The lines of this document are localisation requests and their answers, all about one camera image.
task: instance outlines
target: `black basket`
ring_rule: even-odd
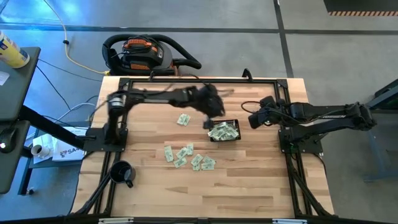
[[[223,141],[236,141],[236,140],[241,140],[241,130],[239,129],[239,122],[238,119],[231,119],[231,120],[221,120],[221,121],[213,121],[214,125],[220,124],[222,122],[227,122],[228,124],[232,124],[235,122],[235,128],[238,130],[238,136],[235,139],[230,139],[230,140],[215,140],[212,137],[210,137],[211,142],[223,142]]]

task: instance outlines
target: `wooden tabletop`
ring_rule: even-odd
[[[104,78],[98,104],[118,89],[119,78]],[[287,80],[291,101],[308,102],[303,79]],[[134,87],[163,90],[167,85],[135,83]],[[192,85],[202,86],[197,83],[177,83],[174,87]],[[243,101],[259,101],[265,96],[273,96],[274,87],[249,83],[215,85],[219,90],[234,89],[232,95],[223,98],[226,116],[219,119],[238,119],[242,140],[210,142],[206,130],[202,129],[203,115],[191,108],[150,104],[133,107],[127,119],[129,137],[121,159],[136,168],[137,177],[132,189],[126,184],[116,186],[113,217],[294,216],[286,162],[277,139],[279,126],[251,129],[249,114],[240,108]],[[250,110],[257,107],[248,106]],[[191,116],[188,126],[176,123],[180,113]],[[106,120],[107,109],[104,106],[96,112],[93,127],[102,127]],[[193,156],[199,153],[214,158],[217,161],[215,170],[192,171],[189,162],[193,156],[187,157],[188,164],[179,169],[172,162],[166,162],[164,146],[172,146],[173,153],[176,153],[188,143],[194,144]],[[309,189],[324,208],[333,213],[322,163],[311,154],[303,154],[302,157]],[[83,161],[73,212],[86,202],[98,186],[103,158],[103,152],[95,152]],[[298,194],[304,211],[300,190]],[[102,209],[107,195],[108,188],[104,191]]]

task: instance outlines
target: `gray floor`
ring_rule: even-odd
[[[277,28],[272,0],[49,2],[66,24],[76,26]],[[286,29],[398,29],[398,17],[330,17],[322,1],[318,0],[280,0],[280,7]],[[58,24],[57,18],[41,0],[10,0],[0,14],[0,19],[11,23]],[[4,32],[20,46],[41,47],[40,58],[43,60],[86,77],[101,79],[99,75],[77,67],[65,58],[63,32]],[[116,33],[68,32],[71,40],[70,55],[89,67],[106,70],[101,56],[101,44],[114,34]],[[184,68],[183,72],[238,77],[247,67],[255,77],[286,77],[278,34],[164,34],[180,42],[203,64],[201,70]],[[305,79],[309,100],[314,105],[368,101],[376,90],[397,78],[397,41],[396,35],[287,36],[294,77]],[[99,92],[100,82],[73,77],[42,62],[39,62],[39,67],[72,106]],[[52,117],[59,117],[67,110],[39,72],[34,75],[25,105]],[[82,107],[68,115],[64,121],[85,120],[92,111],[92,107]],[[378,140],[385,143],[384,147],[394,147],[394,142],[387,139],[383,141],[386,135],[388,134],[382,134]],[[323,146],[336,214],[346,218],[397,223],[398,181],[363,182],[364,175],[375,171],[365,133],[351,130],[331,133],[323,140]],[[19,167],[12,190],[6,195],[0,195],[0,204],[7,205],[0,209],[0,220],[68,213],[79,167],[35,170],[30,185],[38,192],[28,197],[16,195],[21,170]]]

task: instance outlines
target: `black desk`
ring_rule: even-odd
[[[0,86],[0,125],[9,125],[10,122],[17,120],[26,121],[37,129],[41,129],[61,141],[82,149],[84,142],[77,139],[73,133],[23,105],[39,59],[40,48],[23,47],[22,49],[30,55],[29,63],[24,67],[14,69],[0,62],[0,71],[7,72],[10,75],[3,86]],[[24,145],[26,134],[27,132],[24,133],[23,136],[23,133],[21,133],[18,137],[18,146]],[[0,164],[0,175],[2,176],[0,178],[0,194],[8,192],[21,153],[24,153],[27,157],[31,157],[30,154],[27,154],[26,151],[22,151],[22,149],[19,148],[15,148],[13,152],[9,154],[2,154],[2,160],[7,162],[5,162],[4,165]]]
[[[24,148],[25,138],[29,130],[28,121],[18,121],[16,128],[16,146],[10,153],[0,152],[0,194],[5,194],[10,190],[15,171],[18,166],[19,158]],[[9,123],[0,124],[0,131],[10,126]]]

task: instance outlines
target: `yellow extension cord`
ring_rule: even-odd
[[[49,6],[49,8],[51,8],[51,10],[54,12],[54,14],[58,17],[58,19],[59,19],[59,21],[60,21],[60,23],[61,23],[61,25],[62,25],[63,32],[65,33],[65,40],[68,41],[67,29],[65,28],[65,24],[64,24],[63,21],[61,20],[61,17],[58,15],[58,13],[54,10],[54,8],[53,8],[46,0],[43,0],[43,1]],[[98,74],[109,75],[109,71],[99,72],[99,71],[97,71],[97,70],[94,70],[94,69],[92,69],[92,68],[89,68],[89,67],[87,67],[87,66],[84,66],[84,65],[79,64],[78,62],[74,61],[74,59],[70,58],[69,55],[68,55],[68,47],[67,47],[68,44],[67,44],[67,43],[64,43],[64,44],[65,44],[65,55],[67,56],[67,58],[69,59],[69,61],[71,61],[71,62],[73,62],[74,64],[76,64],[76,65],[78,65],[78,66],[80,66],[80,67],[82,67],[82,68],[85,68],[85,69],[87,69],[87,70],[89,70],[89,71],[92,71],[92,72],[95,72],[95,73],[98,73]]]

